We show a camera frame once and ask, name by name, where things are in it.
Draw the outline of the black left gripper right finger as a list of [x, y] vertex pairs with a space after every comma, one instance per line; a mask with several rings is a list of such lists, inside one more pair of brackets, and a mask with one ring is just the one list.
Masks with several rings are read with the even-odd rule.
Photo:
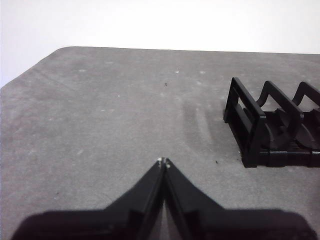
[[280, 209], [225, 209], [164, 160], [165, 202], [184, 240], [316, 240], [299, 214]]

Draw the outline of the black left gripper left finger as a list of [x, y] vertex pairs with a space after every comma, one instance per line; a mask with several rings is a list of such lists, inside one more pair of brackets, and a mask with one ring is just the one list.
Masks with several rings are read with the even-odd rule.
[[163, 204], [163, 158], [104, 209], [47, 211], [27, 217], [14, 240], [146, 240]]

